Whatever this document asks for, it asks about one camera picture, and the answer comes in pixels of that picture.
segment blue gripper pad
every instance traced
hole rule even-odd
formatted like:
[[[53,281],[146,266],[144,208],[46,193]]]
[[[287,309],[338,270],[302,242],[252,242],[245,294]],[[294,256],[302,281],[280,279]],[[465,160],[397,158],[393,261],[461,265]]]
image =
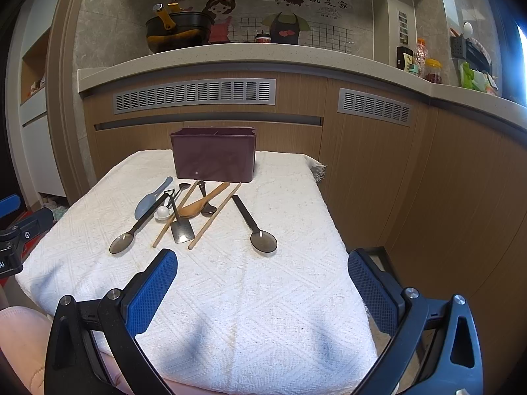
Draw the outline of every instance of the blue gripper pad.
[[[16,211],[18,208],[20,208],[20,198],[16,194],[7,196],[5,199],[0,200],[0,218]]]
[[[397,307],[379,279],[357,252],[351,252],[348,272],[379,330],[393,337],[397,330]]]
[[[167,249],[163,249],[161,253],[163,252],[166,253],[161,262],[150,273],[135,297],[127,305],[125,325],[132,337],[147,330],[178,272],[176,254]]]

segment metal vent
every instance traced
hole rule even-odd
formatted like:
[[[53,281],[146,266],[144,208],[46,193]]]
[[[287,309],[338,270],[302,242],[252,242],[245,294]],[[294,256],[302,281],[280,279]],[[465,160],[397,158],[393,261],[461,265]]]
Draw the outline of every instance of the metal vent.
[[[402,11],[399,12],[399,41],[401,44],[408,45],[408,16]]]
[[[272,78],[215,78],[180,81],[134,89],[113,96],[113,113],[150,108],[202,104],[274,105],[276,80]]]
[[[354,114],[409,126],[412,107],[404,102],[382,96],[341,88],[338,95],[339,113]]]

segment white tablecloth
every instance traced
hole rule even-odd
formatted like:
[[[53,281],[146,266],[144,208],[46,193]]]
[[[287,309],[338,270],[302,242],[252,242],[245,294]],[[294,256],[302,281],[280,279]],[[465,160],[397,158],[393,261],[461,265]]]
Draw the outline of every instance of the white tablecloth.
[[[238,190],[260,228],[278,240],[274,256],[252,249],[251,232],[233,201],[192,251],[174,244],[170,231],[152,248],[162,223],[151,220],[126,254],[111,255],[112,240],[135,223],[138,201],[169,175],[173,185],[181,182],[170,150],[139,151],[66,212],[17,281],[53,314],[61,296],[100,298],[170,248],[178,274],[147,332],[136,338],[160,375],[240,395],[349,392],[375,362],[375,346],[309,161],[300,154],[257,152],[254,179]],[[207,182],[207,190],[218,184]],[[212,204],[218,206],[233,187]],[[197,188],[188,203],[199,198]],[[192,220],[196,233],[205,221],[201,215]],[[96,334],[101,350],[111,354]]]

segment red dress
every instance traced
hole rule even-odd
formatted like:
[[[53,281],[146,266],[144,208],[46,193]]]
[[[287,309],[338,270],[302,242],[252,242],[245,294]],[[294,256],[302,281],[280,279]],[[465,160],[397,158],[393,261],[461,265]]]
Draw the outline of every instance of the red dress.
[[[233,17],[229,16],[227,19],[225,19],[223,22],[215,22],[214,25],[210,27],[210,38],[209,42],[214,43],[217,41],[227,41],[230,43],[229,40],[229,25],[231,22],[231,19]]]

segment bolt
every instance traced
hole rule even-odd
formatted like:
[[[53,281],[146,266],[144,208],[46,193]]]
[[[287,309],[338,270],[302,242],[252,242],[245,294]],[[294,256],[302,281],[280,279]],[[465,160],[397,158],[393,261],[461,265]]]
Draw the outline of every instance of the bolt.
[[[71,296],[70,295],[64,295],[64,297],[61,298],[61,305],[67,306],[71,303]]]
[[[454,301],[457,303],[457,304],[465,304],[466,303],[466,300],[465,298],[462,296],[462,295],[459,295],[459,294],[456,294],[454,295]]]
[[[404,292],[411,299],[416,299],[417,297],[419,297],[419,291],[415,288],[407,288],[406,290],[404,290]]]
[[[108,294],[106,295],[110,300],[117,300],[119,296],[121,295],[121,290],[117,288],[113,288],[108,291]]]

